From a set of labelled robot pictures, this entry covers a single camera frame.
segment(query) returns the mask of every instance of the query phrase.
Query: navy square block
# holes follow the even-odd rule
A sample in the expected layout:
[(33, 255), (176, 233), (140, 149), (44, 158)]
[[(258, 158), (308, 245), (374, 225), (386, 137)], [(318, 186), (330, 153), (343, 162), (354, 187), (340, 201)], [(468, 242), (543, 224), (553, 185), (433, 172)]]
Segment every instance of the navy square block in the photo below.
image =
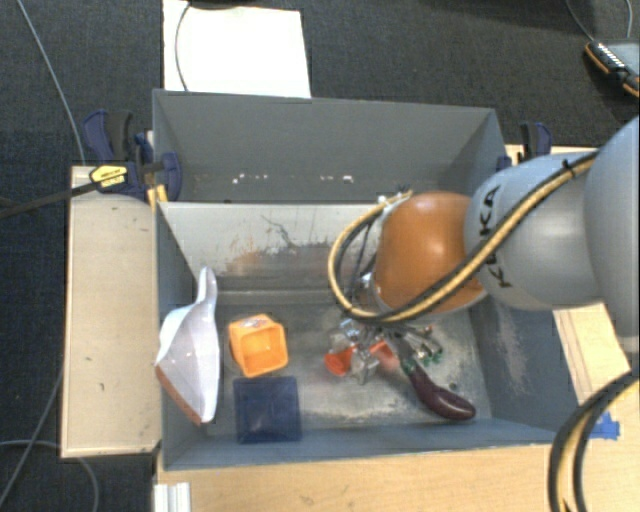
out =
[(298, 385), (294, 377), (233, 381), (238, 442), (269, 443), (302, 438)]

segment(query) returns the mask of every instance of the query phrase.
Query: gray bin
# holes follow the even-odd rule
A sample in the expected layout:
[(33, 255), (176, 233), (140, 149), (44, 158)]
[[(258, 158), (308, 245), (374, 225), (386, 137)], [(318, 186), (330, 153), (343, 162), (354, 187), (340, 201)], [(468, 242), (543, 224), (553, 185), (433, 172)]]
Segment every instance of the gray bin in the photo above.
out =
[(504, 153), (492, 110), (155, 91), (153, 128), (156, 154), (177, 151), (184, 171), (180, 201), (156, 217), (160, 321), (193, 301), (194, 276), (211, 266), (223, 345), (239, 316), (265, 312), (285, 325), (290, 362), (279, 374), (297, 379), (303, 429), (299, 442), (237, 444), (240, 375), (225, 346), (213, 423), (194, 426), (163, 397), (167, 470), (553, 439), (577, 400), (550, 313), (485, 299), (437, 322), (444, 359), (430, 375), (474, 403), (478, 415), (464, 424), (425, 410), (399, 373), (360, 386), (323, 365), (340, 315), (326, 279), (331, 243), (400, 185), (472, 194)]

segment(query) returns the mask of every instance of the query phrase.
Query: bin floor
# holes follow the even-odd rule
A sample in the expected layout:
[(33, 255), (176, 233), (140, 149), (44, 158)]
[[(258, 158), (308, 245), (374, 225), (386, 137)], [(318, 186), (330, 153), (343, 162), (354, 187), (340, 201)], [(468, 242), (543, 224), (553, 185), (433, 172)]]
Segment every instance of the bin floor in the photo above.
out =
[[(400, 369), (393, 373), (379, 369), (364, 385), (349, 376), (337, 377), (329, 373), (323, 356), (329, 347), (328, 331), (340, 320), (335, 305), (272, 309), (272, 315), (285, 325), (289, 351), (288, 366), (273, 375), (296, 378), (303, 432), (443, 421), (418, 401)], [(214, 437), (235, 435), (232, 383), (242, 374), (230, 356), (224, 331), (226, 324), (239, 314), (242, 315), (237, 308), (219, 308), (217, 315), (225, 351), (222, 398), (214, 422), (205, 427), (207, 434)], [(468, 313), (463, 311), (441, 317), (433, 325), (433, 336), (443, 347), (443, 358), (439, 364), (429, 366), (429, 376), (440, 386), (455, 389), (470, 400), (478, 418), (490, 418), (489, 399)]]

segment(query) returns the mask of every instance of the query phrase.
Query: orange cup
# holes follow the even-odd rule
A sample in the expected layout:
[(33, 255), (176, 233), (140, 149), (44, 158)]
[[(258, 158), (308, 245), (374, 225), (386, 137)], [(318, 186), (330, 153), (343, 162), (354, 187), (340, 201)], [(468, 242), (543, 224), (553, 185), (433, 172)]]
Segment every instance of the orange cup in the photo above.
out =
[(284, 327), (267, 315), (229, 324), (231, 353), (245, 377), (257, 377), (289, 363)]

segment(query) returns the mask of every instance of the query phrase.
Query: white paper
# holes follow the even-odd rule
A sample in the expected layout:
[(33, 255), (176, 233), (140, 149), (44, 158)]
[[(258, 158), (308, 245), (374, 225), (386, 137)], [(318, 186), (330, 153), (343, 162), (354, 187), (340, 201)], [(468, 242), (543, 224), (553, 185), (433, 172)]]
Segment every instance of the white paper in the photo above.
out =
[[(182, 91), (175, 36), (184, 0), (164, 0), (164, 87)], [(190, 8), (177, 44), (190, 91), (309, 98), (309, 77), (298, 11), (231, 7)]]

